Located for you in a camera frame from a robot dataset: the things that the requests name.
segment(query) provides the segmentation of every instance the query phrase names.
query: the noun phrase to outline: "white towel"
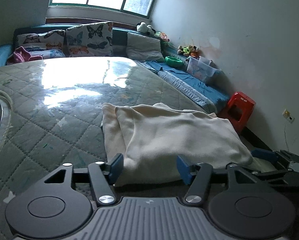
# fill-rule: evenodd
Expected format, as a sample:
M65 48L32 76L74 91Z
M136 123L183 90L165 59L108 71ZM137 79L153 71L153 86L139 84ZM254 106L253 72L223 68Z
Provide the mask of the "white towel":
M215 114L174 110L163 103L132 107L104 103L102 108L107 159L124 155L116 186L179 180L178 154L214 168L252 162L229 120Z

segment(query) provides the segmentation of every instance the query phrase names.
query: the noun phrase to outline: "silver screw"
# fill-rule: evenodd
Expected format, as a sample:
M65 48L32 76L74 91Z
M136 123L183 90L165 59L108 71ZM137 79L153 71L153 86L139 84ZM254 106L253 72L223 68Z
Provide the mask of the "silver screw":
M98 200L102 203L109 204L109 203L112 203L115 200L115 198L110 195L104 195L104 196L99 197Z
M195 196L195 195L191 195L191 196L188 196L186 199L185 199L188 203L198 203L200 201L202 201L202 198L200 196Z

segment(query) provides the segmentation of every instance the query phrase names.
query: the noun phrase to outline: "sofa armrest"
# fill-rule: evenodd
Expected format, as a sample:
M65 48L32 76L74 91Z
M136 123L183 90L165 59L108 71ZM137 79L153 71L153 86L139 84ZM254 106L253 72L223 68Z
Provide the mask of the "sofa armrest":
M0 67L6 65L7 58L12 54L12 44L0 46Z

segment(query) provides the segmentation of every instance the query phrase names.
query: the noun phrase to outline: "clear plastic container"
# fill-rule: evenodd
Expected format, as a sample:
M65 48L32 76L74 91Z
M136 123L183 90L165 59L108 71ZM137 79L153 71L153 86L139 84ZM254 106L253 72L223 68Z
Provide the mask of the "clear plastic container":
M221 72L221 70L208 66L204 62L193 57L190 57L189 59L187 73L205 84L212 84L215 81L215 77Z
M207 59L207 58L205 58L205 57L199 56L199 61L200 61L200 62L203 62L203 63L205 63L205 64L207 64L208 66L211 65L211 60L210 60L210 59Z

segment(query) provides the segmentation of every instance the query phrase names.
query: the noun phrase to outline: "black circular pad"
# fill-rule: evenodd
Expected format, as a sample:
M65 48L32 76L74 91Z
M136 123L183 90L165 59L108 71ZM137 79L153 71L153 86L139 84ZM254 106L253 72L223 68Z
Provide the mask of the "black circular pad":
M272 211L270 202L259 197L241 198L236 202L235 207L242 215L250 218L265 217Z
M35 217L50 218L60 214L65 209L65 203L56 197L40 197L33 200L27 208Z
M5 217L13 234L54 239L78 230L89 219L92 207L87 197L70 187L47 185L34 185L9 202Z
M278 192L224 191L211 200L208 213L220 229L244 239L279 236L295 219L293 204Z

